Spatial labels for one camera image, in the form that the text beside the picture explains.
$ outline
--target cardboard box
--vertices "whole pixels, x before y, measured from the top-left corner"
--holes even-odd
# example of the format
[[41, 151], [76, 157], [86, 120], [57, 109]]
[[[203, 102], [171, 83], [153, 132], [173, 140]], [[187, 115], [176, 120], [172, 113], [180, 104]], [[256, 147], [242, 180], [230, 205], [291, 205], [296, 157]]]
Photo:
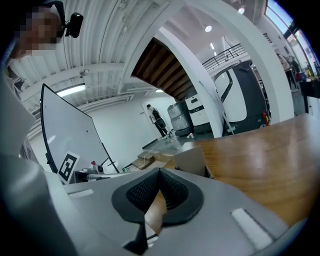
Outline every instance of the cardboard box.
[[214, 176], [207, 166], [201, 146], [188, 147], [188, 145], [183, 145], [183, 147], [189, 149], [183, 150], [182, 152], [174, 155], [177, 167], [179, 167], [183, 172], [214, 179]]

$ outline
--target black mesh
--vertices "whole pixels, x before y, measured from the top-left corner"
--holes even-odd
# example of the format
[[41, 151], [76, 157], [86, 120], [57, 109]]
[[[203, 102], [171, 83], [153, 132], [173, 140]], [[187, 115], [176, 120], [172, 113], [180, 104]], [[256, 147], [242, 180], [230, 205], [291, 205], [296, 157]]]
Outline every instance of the black mesh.
[[166, 173], [159, 173], [159, 183], [168, 211], [178, 207], [188, 198], [188, 188]]
[[144, 213], [148, 211], [159, 191], [158, 176], [159, 172], [156, 172], [126, 193], [128, 200]]
[[112, 205], [125, 221], [144, 225], [145, 214], [159, 190], [167, 207], [167, 213], [162, 216], [163, 227], [188, 222], [204, 203], [204, 195], [197, 185], [164, 168], [154, 168], [118, 187], [112, 194]]

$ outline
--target white ceiling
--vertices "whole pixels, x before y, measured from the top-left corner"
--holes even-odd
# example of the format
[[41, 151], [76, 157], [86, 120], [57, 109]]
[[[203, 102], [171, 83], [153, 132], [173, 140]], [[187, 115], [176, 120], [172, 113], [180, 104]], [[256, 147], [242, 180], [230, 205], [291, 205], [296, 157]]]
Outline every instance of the white ceiling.
[[[223, 0], [236, 10], [245, 8], [244, 16], [255, 23], [263, 14], [266, 0]], [[212, 26], [210, 32], [205, 32], [206, 26]], [[222, 37], [236, 45], [237, 38], [228, 32], [220, 23], [203, 11], [187, 5], [171, 17], [164, 27], [178, 37], [203, 63], [225, 50]]]
[[[139, 43], [137, 35], [143, 36], [160, 8], [152, 0], [62, 2], [66, 20], [74, 12], [84, 17], [79, 37], [64, 36], [56, 50], [37, 53], [10, 65], [25, 79], [20, 97], [31, 112], [40, 106], [42, 83], [57, 91], [85, 82], [86, 90], [65, 97], [74, 106], [116, 97], [124, 66]], [[79, 70], [83, 67], [88, 68], [90, 74], [81, 78]], [[132, 82], [125, 84], [122, 92], [150, 86], [137, 79]]]
[[[243, 4], [232, 3], [238, 8], [245, 5], [245, 16], [254, 21], [257, 6], [265, 0], [245, 0]], [[96, 101], [128, 95], [149, 94], [154, 87], [137, 78], [130, 78], [134, 68], [157, 29], [176, 12], [171, 0], [62, 0], [65, 17], [78, 12], [83, 15], [78, 38], [63, 37], [55, 50], [41, 52], [10, 64], [11, 69], [24, 79], [20, 97], [25, 107], [37, 111], [40, 107], [42, 84], [46, 83], [54, 91], [85, 82], [87, 89], [65, 97], [74, 106], [90, 105]], [[221, 25], [200, 11], [184, 7], [170, 22], [174, 24], [182, 41], [192, 49], [198, 47], [195, 31], [203, 32], [204, 24], [213, 24], [211, 36], [224, 34]], [[161, 13], [166, 20], [158, 20]], [[89, 70], [89, 75], [80, 76], [80, 71]]]

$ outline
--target wooden table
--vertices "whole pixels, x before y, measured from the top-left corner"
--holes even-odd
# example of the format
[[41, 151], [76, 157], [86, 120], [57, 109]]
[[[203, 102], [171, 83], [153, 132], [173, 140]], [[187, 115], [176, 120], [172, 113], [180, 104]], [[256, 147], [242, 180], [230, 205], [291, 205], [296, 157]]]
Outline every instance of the wooden table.
[[[216, 180], [243, 191], [289, 226], [309, 215], [319, 194], [320, 119], [309, 114], [187, 146], [202, 147]], [[164, 167], [175, 166], [172, 157]], [[166, 206], [160, 194], [155, 202], [157, 207], [151, 206], [146, 221], [159, 233], [159, 224], [151, 219], [153, 215], [164, 214]]]

